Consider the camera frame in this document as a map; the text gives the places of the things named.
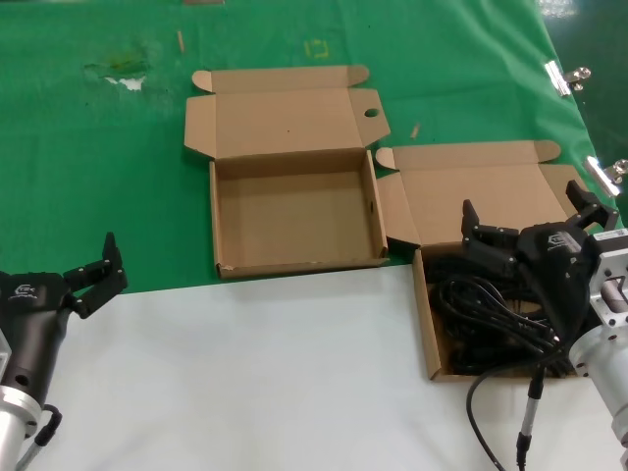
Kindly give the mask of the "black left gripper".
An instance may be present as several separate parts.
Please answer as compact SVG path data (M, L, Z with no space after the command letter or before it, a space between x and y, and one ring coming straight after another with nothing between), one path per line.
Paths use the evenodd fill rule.
M1 384L45 402L71 309L87 319L128 285L112 232L106 234L100 260L63 276L2 273L1 332L11 355Z

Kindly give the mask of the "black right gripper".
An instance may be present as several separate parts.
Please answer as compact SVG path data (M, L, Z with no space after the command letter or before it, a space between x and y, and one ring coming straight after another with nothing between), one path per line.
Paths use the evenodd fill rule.
M613 231L619 213L575 180L567 184L565 194L576 210L573 216L520 233L482 225L472 202L465 199L461 232L463 251L472 262L504 278L514 278L518 266L560 341L573 343L582 335L590 310L592 262L583 254L585 229L598 224L604 231Z

